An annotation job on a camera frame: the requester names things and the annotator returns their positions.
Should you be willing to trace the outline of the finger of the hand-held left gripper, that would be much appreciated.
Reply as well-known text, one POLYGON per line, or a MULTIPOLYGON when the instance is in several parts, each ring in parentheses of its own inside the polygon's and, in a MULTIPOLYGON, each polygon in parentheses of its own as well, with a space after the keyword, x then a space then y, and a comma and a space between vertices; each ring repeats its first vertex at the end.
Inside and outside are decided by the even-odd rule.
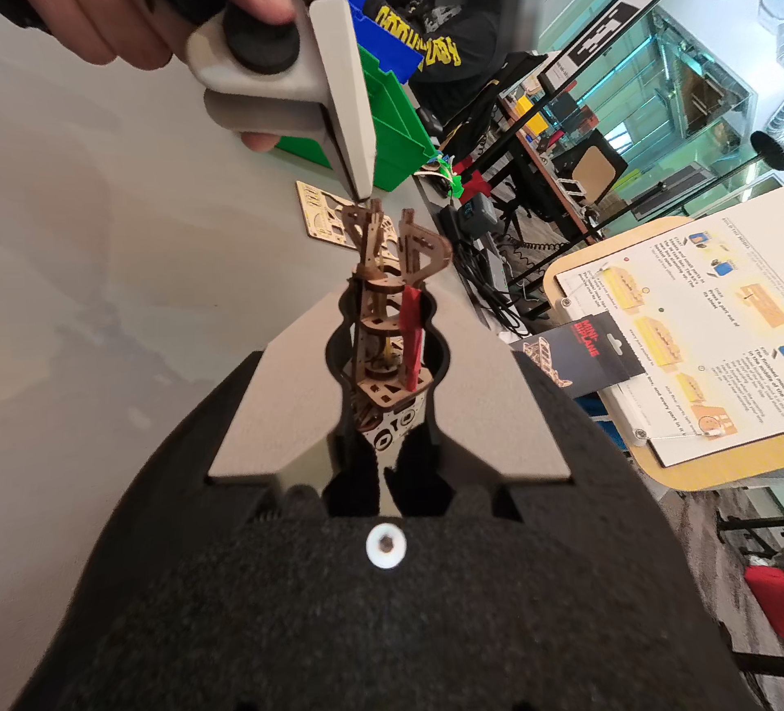
POLYGON ((314 0, 309 15, 327 79, 339 153, 352 194, 364 201, 374 187, 376 130, 350 6, 347 0, 314 0))

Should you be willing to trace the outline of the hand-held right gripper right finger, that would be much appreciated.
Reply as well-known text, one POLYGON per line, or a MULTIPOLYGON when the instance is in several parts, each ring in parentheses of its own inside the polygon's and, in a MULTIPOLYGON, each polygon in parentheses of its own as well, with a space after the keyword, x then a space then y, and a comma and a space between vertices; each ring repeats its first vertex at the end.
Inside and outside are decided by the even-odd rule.
POLYGON ((434 384, 437 472, 451 486, 561 483, 571 471, 510 347, 441 287, 432 332, 445 344, 434 384))

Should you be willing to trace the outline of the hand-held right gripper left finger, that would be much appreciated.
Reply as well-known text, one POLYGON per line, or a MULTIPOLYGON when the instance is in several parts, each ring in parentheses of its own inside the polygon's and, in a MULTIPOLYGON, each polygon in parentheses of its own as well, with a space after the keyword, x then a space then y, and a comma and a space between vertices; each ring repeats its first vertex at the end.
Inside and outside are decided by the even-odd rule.
POLYGON ((264 350, 209 468, 218 484, 325 488, 338 471, 334 436, 343 389, 327 362, 327 345, 343 324, 329 292, 264 350))

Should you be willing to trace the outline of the wooden model plane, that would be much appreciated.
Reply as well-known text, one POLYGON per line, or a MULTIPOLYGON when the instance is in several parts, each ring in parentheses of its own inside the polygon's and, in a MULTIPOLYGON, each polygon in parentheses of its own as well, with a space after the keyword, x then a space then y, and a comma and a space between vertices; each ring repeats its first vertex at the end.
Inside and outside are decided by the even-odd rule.
POLYGON ((352 409, 359 432, 383 451, 413 423, 433 383, 424 362, 424 288, 430 276, 452 263, 453 248, 447 238, 419 225, 415 211, 406 208, 393 262, 379 199, 344 207, 340 218, 359 255, 352 276, 358 293, 348 369, 352 409))

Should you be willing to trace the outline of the wooden parts sheet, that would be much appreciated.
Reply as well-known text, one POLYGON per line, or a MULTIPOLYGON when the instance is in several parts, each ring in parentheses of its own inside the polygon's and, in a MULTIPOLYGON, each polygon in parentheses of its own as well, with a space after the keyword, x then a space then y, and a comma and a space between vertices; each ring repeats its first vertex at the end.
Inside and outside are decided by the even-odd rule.
POLYGON ((345 230, 341 215, 344 207, 352 205, 350 200, 300 180, 296 181, 296 192, 310 238, 353 251, 357 249, 345 230))

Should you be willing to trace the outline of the green plastic bin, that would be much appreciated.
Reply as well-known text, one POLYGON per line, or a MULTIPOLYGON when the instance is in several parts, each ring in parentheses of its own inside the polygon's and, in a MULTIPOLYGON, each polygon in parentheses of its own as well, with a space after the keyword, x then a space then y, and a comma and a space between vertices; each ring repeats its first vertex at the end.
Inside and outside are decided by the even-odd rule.
POLYGON ((376 131, 374 186, 389 193, 433 160, 437 148, 394 73, 383 71, 363 47, 358 50, 376 131))

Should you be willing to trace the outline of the blue plastic bin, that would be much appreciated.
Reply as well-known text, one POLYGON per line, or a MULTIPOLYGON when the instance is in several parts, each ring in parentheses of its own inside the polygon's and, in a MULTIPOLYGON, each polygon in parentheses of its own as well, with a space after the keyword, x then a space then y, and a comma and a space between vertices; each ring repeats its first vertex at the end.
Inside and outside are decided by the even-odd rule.
POLYGON ((406 85, 423 57, 368 18, 364 13, 365 1, 348 0, 358 45, 378 60, 381 71, 392 72, 401 85, 406 85))

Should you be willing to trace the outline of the black package card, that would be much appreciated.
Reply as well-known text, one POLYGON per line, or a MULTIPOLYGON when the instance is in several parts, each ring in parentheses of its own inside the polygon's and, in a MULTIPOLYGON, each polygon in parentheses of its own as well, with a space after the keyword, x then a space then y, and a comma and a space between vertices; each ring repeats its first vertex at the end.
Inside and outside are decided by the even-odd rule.
POLYGON ((584 316, 510 345, 573 400, 629 381, 644 366, 607 311, 584 316))

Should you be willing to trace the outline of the small black blue device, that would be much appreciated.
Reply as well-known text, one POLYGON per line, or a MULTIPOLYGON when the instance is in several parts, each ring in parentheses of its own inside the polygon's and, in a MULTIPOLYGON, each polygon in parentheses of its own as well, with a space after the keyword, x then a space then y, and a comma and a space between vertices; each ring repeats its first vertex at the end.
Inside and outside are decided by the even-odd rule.
POLYGON ((485 194, 475 194, 459 210, 459 227, 471 240, 492 232, 496 223, 495 206, 485 194))

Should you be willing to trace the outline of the instruction sheet board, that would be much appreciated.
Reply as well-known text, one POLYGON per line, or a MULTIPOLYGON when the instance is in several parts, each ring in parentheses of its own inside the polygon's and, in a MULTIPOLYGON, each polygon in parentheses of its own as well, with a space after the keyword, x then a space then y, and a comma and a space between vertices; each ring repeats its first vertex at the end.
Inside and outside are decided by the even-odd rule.
POLYGON ((643 373, 599 395, 634 461, 667 488, 752 485, 783 469, 783 188, 666 217, 564 255, 559 321, 607 311, 643 373))

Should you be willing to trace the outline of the chair with tan seat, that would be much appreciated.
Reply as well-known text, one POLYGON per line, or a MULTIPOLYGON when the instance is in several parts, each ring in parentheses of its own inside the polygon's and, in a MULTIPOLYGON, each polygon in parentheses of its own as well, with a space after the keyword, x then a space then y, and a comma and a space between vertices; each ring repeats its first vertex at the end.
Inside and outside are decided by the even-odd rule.
POLYGON ((555 156, 553 167, 558 178, 579 183, 585 202, 595 205, 620 179, 628 163, 595 129, 574 147, 555 156))

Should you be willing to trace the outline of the tall black framed sign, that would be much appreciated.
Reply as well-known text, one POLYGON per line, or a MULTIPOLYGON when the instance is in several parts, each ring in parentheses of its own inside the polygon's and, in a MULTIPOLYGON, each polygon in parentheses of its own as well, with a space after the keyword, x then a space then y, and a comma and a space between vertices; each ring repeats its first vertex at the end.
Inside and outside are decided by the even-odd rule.
POLYGON ((555 98, 661 0, 611 0, 577 36, 546 64, 537 78, 555 98))

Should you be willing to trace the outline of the red padded object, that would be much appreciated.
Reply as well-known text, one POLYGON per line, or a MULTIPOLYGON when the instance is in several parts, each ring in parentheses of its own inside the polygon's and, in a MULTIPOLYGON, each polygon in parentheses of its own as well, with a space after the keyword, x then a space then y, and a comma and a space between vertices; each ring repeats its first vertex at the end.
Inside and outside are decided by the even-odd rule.
POLYGON ((775 634, 783 639, 783 570, 749 566, 744 570, 744 579, 775 634))

